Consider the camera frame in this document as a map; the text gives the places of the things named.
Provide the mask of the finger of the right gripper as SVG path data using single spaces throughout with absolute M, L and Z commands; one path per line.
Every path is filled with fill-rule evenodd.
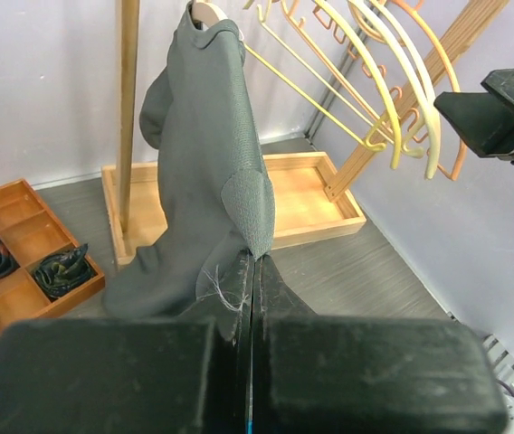
M 491 71 L 483 92 L 443 92 L 434 106 L 480 158 L 510 158 L 514 132 L 514 69 Z

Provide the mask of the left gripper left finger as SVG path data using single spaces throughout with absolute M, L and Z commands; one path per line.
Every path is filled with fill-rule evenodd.
M 253 257 L 178 316 L 31 319 L 0 334 L 0 433 L 244 433 Z

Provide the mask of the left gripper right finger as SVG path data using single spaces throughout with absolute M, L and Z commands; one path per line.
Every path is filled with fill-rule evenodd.
M 256 433 L 501 433 L 507 407 L 481 341 L 440 319 L 323 316 L 270 257 L 252 289 Z

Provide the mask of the wooden hanger beige shirt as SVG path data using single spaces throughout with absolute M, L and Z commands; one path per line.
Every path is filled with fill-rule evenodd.
M 273 1 L 268 25 L 275 18 L 282 23 L 276 32 L 322 77 L 340 91 L 351 103 L 354 103 L 345 88 L 332 78 L 331 73 L 308 45 L 290 27 L 283 17 L 280 1 Z M 361 96 L 371 105 L 378 116 L 385 113 L 383 100 L 378 94 L 370 71 L 357 49 L 349 43 L 338 42 L 338 32 L 328 30 L 328 17 L 325 13 L 314 11 L 316 1 L 298 1 L 295 11 L 297 19 L 305 20 L 305 30 L 326 55 L 345 74 L 346 79 L 356 88 Z M 414 137 L 423 132 L 431 140 L 431 148 L 437 150 L 440 145 L 440 122 L 433 107 L 433 82 L 426 70 L 424 60 L 417 51 L 410 36 L 398 19 L 387 9 L 384 1 L 326 1 L 333 6 L 360 36 L 369 53 L 382 73 L 385 84 L 393 97 L 399 117 L 403 139 L 403 156 L 419 159 L 425 156 L 424 147 L 417 144 Z M 370 126 L 359 118 L 350 108 L 326 90 L 313 75 L 296 62 L 298 71 L 287 76 L 300 88 L 305 90 L 323 107 L 329 109 L 338 120 L 354 133 L 364 137 Z M 344 161 L 353 150 L 367 151 L 348 136 L 343 130 L 319 113 L 315 108 L 306 126 L 305 135 L 311 144 L 320 151 L 327 151 L 339 161 Z M 381 152 L 387 155 L 389 165 L 392 146 Z M 371 156 L 376 154 L 367 151 Z

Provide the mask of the wooden hanger blue shirt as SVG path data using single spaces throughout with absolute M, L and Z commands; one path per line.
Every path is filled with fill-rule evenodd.
M 340 99 L 344 105 L 348 106 L 354 114 L 365 121 L 370 130 L 364 137 L 354 133 L 343 122 L 338 120 L 333 114 L 330 113 L 328 108 L 311 97 L 305 90 L 300 88 L 290 78 L 284 75 L 270 62 L 265 60 L 253 48 L 249 48 L 248 52 L 260 62 L 266 69 L 271 71 L 277 78 L 281 79 L 291 89 L 295 90 L 301 97 L 303 97 L 310 105 L 312 105 L 319 113 L 323 114 L 348 136 L 353 138 L 358 145 L 362 146 L 369 152 L 374 154 L 381 153 L 386 150 L 388 146 L 392 146 L 392 156 L 390 157 L 390 167 L 396 169 L 399 166 L 403 151 L 403 139 L 400 127 L 399 117 L 395 108 L 393 97 L 391 96 L 389 88 L 386 86 L 386 81 L 382 73 L 378 71 L 376 62 L 374 61 L 369 50 L 361 41 L 360 36 L 353 30 L 347 20 L 328 2 L 316 1 L 314 3 L 315 12 L 323 12 L 328 17 L 326 28 L 338 32 L 338 42 L 344 44 L 349 43 L 357 49 L 357 53 L 361 55 L 363 61 L 370 71 L 370 77 L 373 78 L 376 85 L 378 94 L 383 100 L 385 106 L 385 113 L 378 116 L 376 111 L 371 105 L 361 96 L 359 91 L 346 79 L 345 74 L 341 72 L 338 66 L 326 55 L 326 53 L 317 45 L 317 43 L 309 36 L 305 30 L 305 20 L 303 18 L 297 19 L 295 11 L 299 6 L 298 1 L 287 4 L 285 1 L 280 1 L 278 4 L 281 8 L 283 17 L 286 19 L 290 27 L 301 37 L 301 39 L 308 45 L 311 51 L 319 58 L 319 60 L 326 66 L 331 73 L 333 79 L 336 80 L 343 88 L 346 89 L 348 94 L 353 97 L 354 103 L 351 103 L 346 97 L 340 94 L 340 91 L 331 84 L 328 80 L 322 77 L 308 62 L 303 59 L 287 42 L 285 42 L 272 28 L 268 25 L 268 18 L 271 13 L 273 1 L 248 1 L 243 6 L 244 10 L 254 8 L 257 14 L 259 26 L 271 36 L 281 48 L 293 57 L 301 66 L 303 66 L 313 77 L 319 81 L 323 87 L 328 90 L 330 94 Z

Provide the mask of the grey t shirt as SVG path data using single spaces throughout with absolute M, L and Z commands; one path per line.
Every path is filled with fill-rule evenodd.
M 237 24 L 205 27 L 187 7 L 139 114 L 157 151 L 167 229 L 104 290 L 120 318 L 172 315 L 213 290 L 237 255 L 270 252 L 275 202 L 243 72 Z

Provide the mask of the wooden hanger grey shirt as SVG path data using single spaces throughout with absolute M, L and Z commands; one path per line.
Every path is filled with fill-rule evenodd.
M 243 32 L 227 17 L 224 11 L 209 1 L 193 1 L 189 7 L 193 28 L 206 42 L 211 42 L 219 33 L 233 33 L 239 42 L 244 41 Z

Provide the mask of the wooden clothes rack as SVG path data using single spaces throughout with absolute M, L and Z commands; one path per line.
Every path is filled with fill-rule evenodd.
M 469 50 L 476 39 L 503 10 L 509 1 L 468 1 L 457 18 L 439 39 L 420 16 L 424 1 L 409 5 L 407 1 L 384 1 L 396 5 L 411 18 L 430 40 L 433 48 L 422 58 L 433 82 L 433 89 L 443 77 L 460 92 L 453 64 Z M 109 226 L 118 269 L 127 266 L 140 246 L 154 243 L 167 229 L 167 219 L 159 201 L 157 162 L 132 163 L 132 145 L 128 132 L 129 114 L 135 115 L 136 54 L 139 1 L 121 1 L 121 144 L 119 166 L 101 168 L 101 180 L 109 216 Z M 440 145 L 437 150 L 423 132 L 415 135 L 426 150 L 425 179 L 440 173 L 456 181 L 467 156 L 468 147 L 460 139 L 457 156 L 450 170 L 440 163 L 442 153 L 442 117 Z M 349 188 L 374 156 L 354 150 L 337 169 L 325 152 L 297 152 L 264 156 L 273 185 L 276 217 L 272 249 L 282 249 L 315 241 L 334 239 L 358 232 L 366 217 Z

